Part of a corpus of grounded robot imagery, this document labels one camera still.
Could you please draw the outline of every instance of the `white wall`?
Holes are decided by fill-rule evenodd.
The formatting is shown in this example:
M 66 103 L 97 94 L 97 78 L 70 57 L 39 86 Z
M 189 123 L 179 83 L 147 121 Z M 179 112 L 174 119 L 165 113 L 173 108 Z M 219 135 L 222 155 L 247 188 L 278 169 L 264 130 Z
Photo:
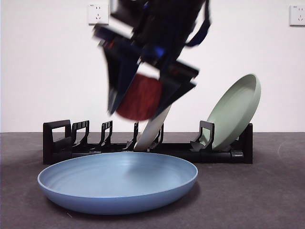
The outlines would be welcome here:
M 132 122 L 106 113 L 107 69 L 86 23 L 88 3 L 1 1 L 2 132 L 41 131 L 43 122 L 61 119 L 89 119 L 91 131 L 112 119 L 114 131 L 132 131 Z M 255 131 L 305 131 L 305 28 L 288 21 L 296 3 L 305 1 L 211 0 L 208 37 L 181 55 L 201 69 L 198 85 L 172 106 L 165 130 L 197 131 L 230 85 L 255 73 L 262 84 Z

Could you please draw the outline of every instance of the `blue strap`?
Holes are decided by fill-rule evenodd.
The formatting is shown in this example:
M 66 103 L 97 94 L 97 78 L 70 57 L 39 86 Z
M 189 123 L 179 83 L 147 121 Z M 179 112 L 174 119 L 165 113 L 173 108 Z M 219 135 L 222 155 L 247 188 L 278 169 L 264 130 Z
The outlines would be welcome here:
M 205 19 L 196 33 L 196 35 L 185 45 L 188 47 L 194 47 L 196 45 L 201 44 L 201 42 L 205 39 L 206 35 L 208 34 L 209 28 L 211 26 L 210 22 L 210 12 L 209 12 L 209 0 L 205 1 L 205 10 L 204 10 Z

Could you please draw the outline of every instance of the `dish rack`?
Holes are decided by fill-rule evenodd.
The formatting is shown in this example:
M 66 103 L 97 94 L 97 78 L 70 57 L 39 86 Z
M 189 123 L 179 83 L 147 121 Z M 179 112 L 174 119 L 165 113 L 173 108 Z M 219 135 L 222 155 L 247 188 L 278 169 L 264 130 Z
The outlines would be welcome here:
M 112 143 L 113 122 L 102 124 L 101 140 L 96 144 L 88 143 L 89 121 L 74 123 L 62 120 L 43 124 L 43 163 L 52 165 L 64 160 L 111 152 L 133 152 L 139 133 L 139 123 L 134 124 L 133 138 L 126 143 Z M 53 129 L 65 127 L 65 137 L 53 141 Z M 86 129 L 85 136 L 76 142 L 77 131 Z M 203 130 L 210 131 L 210 138 L 205 145 L 200 143 Z M 147 152 L 176 156 L 193 163 L 253 163 L 253 125 L 249 124 L 243 133 L 225 150 L 213 151 L 215 125 L 200 121 L 199 134 L 189 143 L 164 143 L 164 124 Z

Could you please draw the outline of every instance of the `white plate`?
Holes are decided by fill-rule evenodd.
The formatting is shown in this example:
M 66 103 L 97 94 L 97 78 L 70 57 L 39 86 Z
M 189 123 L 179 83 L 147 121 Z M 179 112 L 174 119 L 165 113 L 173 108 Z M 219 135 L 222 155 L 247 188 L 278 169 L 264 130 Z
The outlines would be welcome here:
M 253 74 L 244 76 L 230 87 L 207 120 L 215 124 L 213 150 L 222 150 L 238 138 L 253 118 L 260 98 L 261 85 Z M 209 136 L 209 131 L 204 130 L 200 142 L 205 145 Z
M 155 119 L 150 120 L 142 134 L 140 135 L 139 140 L 137 141 L 136 145 L 134 146 L 134 151 L 146 151 L 147 148 L 153 143 L 155 138 L 157 137 L 169 111 L 171 106 L 166 108 L 161 114 L 159 114 Z

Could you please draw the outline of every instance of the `gray floor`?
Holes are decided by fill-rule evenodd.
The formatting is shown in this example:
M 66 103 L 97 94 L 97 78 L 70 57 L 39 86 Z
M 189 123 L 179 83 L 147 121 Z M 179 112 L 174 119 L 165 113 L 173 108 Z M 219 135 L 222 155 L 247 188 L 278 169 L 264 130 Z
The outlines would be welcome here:
M 115 134 L 118 142 L 130 134 Z M 166 134 L 191 140 L 196 134 Z M 91 134 L 97 142 L 99 134 Z M 304 229 L 305 133 L 254 134 L 254 164 L 196 164 L 198 181 L 177 202 L 127 216 L 65 210 L 37 184 L 42 134 L 1 134 L 2 229 Z

